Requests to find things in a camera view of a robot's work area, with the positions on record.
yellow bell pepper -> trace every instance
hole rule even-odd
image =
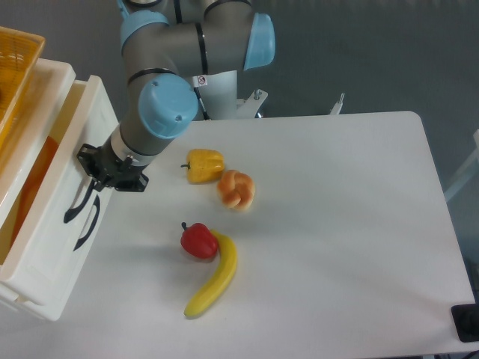
[[[223,155],[215,150],[195,149],[186,156],[187,178],[190,183],[203,183],[217,180],[225,169]]]

white drawer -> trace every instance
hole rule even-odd
[[[112,194],[108,189],[94,191],[85,208],[64,223],[64,213],[82,201],[90,183],[76,154],[84,143],[102,145],[117,124],[100,78],[92,76],[87,82],[73,83],[50,132],[53,138],[60,135],[59,147],[0,267],[3,301],[12,302],[12,293],[16,293],[16,306],[50,320],[60,316]],[[88,240],[74,251],[95,217],[97,223]]]
[[[25,99],[0,152],[0,227],[70,92],[69,64],[38,59]]]

banana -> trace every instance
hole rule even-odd
[[[226,290],[237,270],[237,249],[230,237],[210,231],[218,240],[220,260],[213,276],[196,292],[185,308],[185,316],[202,314]]]

blue joint cover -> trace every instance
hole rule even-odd
[[[133,34],[139,28],[157,22],[170,25],[165,15],[150,10],[136,11],[135,13],[131,13],[129,16],[125,17],[120,29],[121,47],[123,48],[123,45],[125,44],[126,40],[128,40],[128,37],[130,37],[131,34]]]
[[[256,13],[249,35],[244,70],[271,64],[275,57],[275,28],[265,13]]]
[[[198,113],[198,98],[181,77],[165,73],[147,82],[138,113],[149,133],[164,140],[181,135]]]
[[[123,0],[117,0],[117,5],[118,5],[118,8],[120,9],[120,14],[123,17],[123,20],[125,20],[129,16],[129,12],[126,9],[125,4],[123,3]]]

black object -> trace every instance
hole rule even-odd
[[[226,4],[227,2],[243,2],[243,3],[248,4],[249,6],[251,6],[251,2],[249,2],[248,0],[217,0],[217,1],[213,2],[212,4],[210,4],[210,6],[208,6],[206,8],[206,10],[204,11],[203,17],[206,17],[207,14],[210,12],[210,10],[212,10],[213,8],[215,8],[215,7],[217,7],[218,5],[221,5],[221,4]]]
[[[474,357],[477,353],[479,353],[479,350],[476,350],[475,352],[472,352],[472,353],[469,353],[467,354],[465,357],[463,357],[462,359],[471,359],[472,357]]]
[[[177,24],[181,24],[183,22],[183,17],[181,16],[180,0],[173,0],[173,6],[174,16],[177,18]]]
[[[204,107],[203,100],[201,99],[201,93],[199,88],[193,88],[193,91],[196,93],[196,98],[201,106],[201,112],[203,113],[203,120],[211,120],[211,117],[208,115],[206,108]]]
[[[159,68],[155,68],[155,69],[144,69],[144,70],[140,70],[138,71],[137,73],[134,73],[133,75],[131,75],[128,79],[128,82],[126,83],[127,85],[131,84],[133,80],[137,79],[138,77],[142,77],[143,75],[149,75],[151,73],[159,73],[159,74],[162,74],[162,73],[172,73],[173,75],[176,75],[176,73],[174,73],[173,71],[170,71],[168,69],[159,69]]]
[[[479,341],[479,305],[454,305],[451,312],[460,341],[464,343]]]
[[[126,0],[126,2],[132,6],[136,6],[136,7],[152,7],[152,6],[155,6],[157,4],[159,4],[160,2],[162,2],[162,0],[156,0],[156,1],[153,1],[153,2],[150,2],[150,3],[146,3],[146,4],[142,4],[142,3],[139,3],[139,2],[133,2],[132,0]]]
[[[76,245],[73,251],[76,251],[78,248],[84,245],[84,243],[88,240],[88,238],[90,238],[91,234],[93,233],[93,229],[97,225],[98,217],[100,216],[100,197],[98,197],[98,194],[95,197],[95,201],[93,202],[93,205],[96,207],[97,211],[95,212],[93,221],[90,224],[90,228],[88,228],[88,232],[82,238],[79,238],[78,241],[76,241]]]
[[[88,200],[90,199],[91,192],[93,192],[93,188],[95,186],[95,181],[91,180],[90,185],[88,185],[87,191],[85,196],[83,197],[82,202],[75,208],[70,208],[65,212],[65,216],[63,217],[63,223],[68,223],[72,221],[86,206]]]
[[[110,140],[100,147],[83,144],[76,158],[87,175],[94,178],[94,189],[98,192],[105,187],[117,191],[143,192],[148,184],[148,177],[142,173],[147,166],[133,166],[132,157],[120,160]]]
[[[201,70],[203,71],[202,75],[208,74],[208,59],[207,59],[207,48],[204,44],[204,34],[203,28],[199,22],[195,23],[196,33],[198,34],[198,44],[200,46],[201,54]]]

